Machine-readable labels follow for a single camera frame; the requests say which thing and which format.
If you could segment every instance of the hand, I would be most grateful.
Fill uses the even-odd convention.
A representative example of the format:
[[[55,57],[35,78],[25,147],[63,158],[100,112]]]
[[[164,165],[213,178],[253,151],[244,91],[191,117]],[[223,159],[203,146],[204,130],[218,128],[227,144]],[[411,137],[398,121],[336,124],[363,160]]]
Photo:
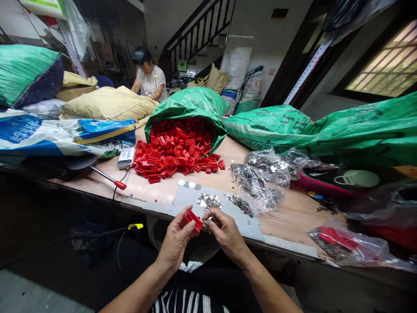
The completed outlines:
[[[210,209],[204,213],[203,224],[214,234],[225,254],[239,267],[244,266],[252,255],[233,217],[221,210]]]
[[[164,242],[155,261],[162,270],[168,270],[172,274],[179,269],[188,242],[191,238],[199,235],[194,233],[195,221],[191,221],[184,228],[180,226],[182,219],[191,209],[192,205],[187,206],[168,226]]]

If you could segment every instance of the black hair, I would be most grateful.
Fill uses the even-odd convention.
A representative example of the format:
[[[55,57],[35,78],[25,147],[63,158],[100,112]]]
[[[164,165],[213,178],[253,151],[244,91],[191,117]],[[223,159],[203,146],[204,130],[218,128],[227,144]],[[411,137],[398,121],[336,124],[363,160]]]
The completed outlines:
[[[132,61],[135,65],[143,65],[145,62],[152,63],[152,54],[147,47],[137,47],[132,53]]]

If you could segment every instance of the yellow sack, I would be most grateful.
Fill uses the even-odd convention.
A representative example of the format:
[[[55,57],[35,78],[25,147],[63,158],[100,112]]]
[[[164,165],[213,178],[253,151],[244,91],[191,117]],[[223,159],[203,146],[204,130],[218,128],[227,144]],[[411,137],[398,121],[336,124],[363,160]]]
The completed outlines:
[[[90,78],[82,78],[80,75],[72,72],[64,72],[64,81],[62,82],[62,88],[73,88],[78,85],[97,86],[97,79],[94,76]]]
[[[218,94],[221,94],[229,82],[229,78],[229,74],[219,71],[214,66],[214,63],[212,63],[210,74],[204,77],[201,81],[197,82],[197,84],[195,82],[189,82],[187,84],[187,88],[207,87],[214,90]]]
[[[221,94],[229,82],[229,78],[229,74],[219,71],[214,66],[214,63],[212,63],[212,70],[210,71],[206,87],[214,90],[218,94]]]
[[[60,119],[140,120],[152,114],[158,105],[158,102],[138,96],[125,86],[117,89],[103,87],[64,104]]]

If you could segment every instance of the blue and white bag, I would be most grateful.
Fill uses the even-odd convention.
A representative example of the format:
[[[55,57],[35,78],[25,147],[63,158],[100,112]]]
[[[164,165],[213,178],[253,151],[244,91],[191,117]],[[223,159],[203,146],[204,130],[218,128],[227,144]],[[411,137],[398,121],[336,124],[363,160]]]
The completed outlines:
[[[136,142],[135,120],[43,120],[20,110],[0,113],[0,154],[109,159]]]

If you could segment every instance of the green woven sack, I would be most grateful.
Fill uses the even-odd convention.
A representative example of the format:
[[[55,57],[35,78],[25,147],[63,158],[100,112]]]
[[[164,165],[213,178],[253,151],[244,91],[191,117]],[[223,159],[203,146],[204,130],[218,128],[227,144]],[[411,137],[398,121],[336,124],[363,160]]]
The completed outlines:
[[[310,119],[291,106],[235,115],[229,135],[253,150],[305,148],[326,162],[347,166],[417,165],[417,92]]]
[[[0,105],[21,108],[55,98],[62,86],[61,54],[47,48],[0,46]]]
[[[154,123],[163,120],[201,117],[213,126],[212,150],[210,151],[212,153],[227,135],[222,117],[228,110],[230,110],[230,105],[226,100],[209,88],[194,87],[177,91],[153,111],[145,126],[146,140],[150,141],[150,132]]]

